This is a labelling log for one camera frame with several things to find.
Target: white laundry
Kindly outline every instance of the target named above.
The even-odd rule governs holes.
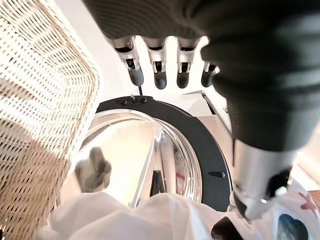
[[[155,195],[135,209],[104,192],[83,193],[55,209],[49,226],[39,230],[38,238],[211,240],[213,226],[224,217],[231,220],[244,240],[320,239],[319,210],[308,192],[295,181],[284,197],[251,224],[234,207],[232,195],[228,211],[218,212],[205,204],[167,193]]]

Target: white wall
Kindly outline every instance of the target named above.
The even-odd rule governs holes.
[[[104,91],[101,101],[130,94],[138,95],[138,87],[131,83],[126,68],[121,63],[113,48],[108,44],[104,35],[100,32],[100,29],[82,1],[56,0],[56,3],[102,70],[104,76]],[[197,48],[190,70],[189,85],[185,89],[180,89],[176,84],[177,41],[174,37],[169,37],[167,41],[166,65],[167,87],[164,90],[158,90],[154,85],[154,73],[150,64],[147,47],[143,40],[137,37],[135,43],[144,74],[144,84],[142,85],[143,94],[149,96],[180,95],[202,89],[200,79],[204,62],[201,60],[200,46],[205,45],[206,42],[207,39],[203,38]]]

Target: washing machine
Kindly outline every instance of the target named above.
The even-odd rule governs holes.
[[[103,191],[136,208],[170,193],[226,211],[232,138],[220,110],[203,92],[101,102],[58,204]]]

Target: robotic hand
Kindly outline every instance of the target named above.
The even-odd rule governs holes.
[[[137,86],[144,79],[135,35],[147,44],[158,89],[167,84],[166,37],[178,37],[177,85],[185,88],[194,49],[201,36],[208,36],[210,43],[201,50],[201,83],[213,83],[227,99],[235,204],[242,216],[256,219],[286,193],[296,151],[307,143],[320,116],[318,2],[84,2]]]

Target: wicker basket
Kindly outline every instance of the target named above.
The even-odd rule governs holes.
[[[52,0],[0,1],[0,229],[46,224],[97,109],[97,66]]]

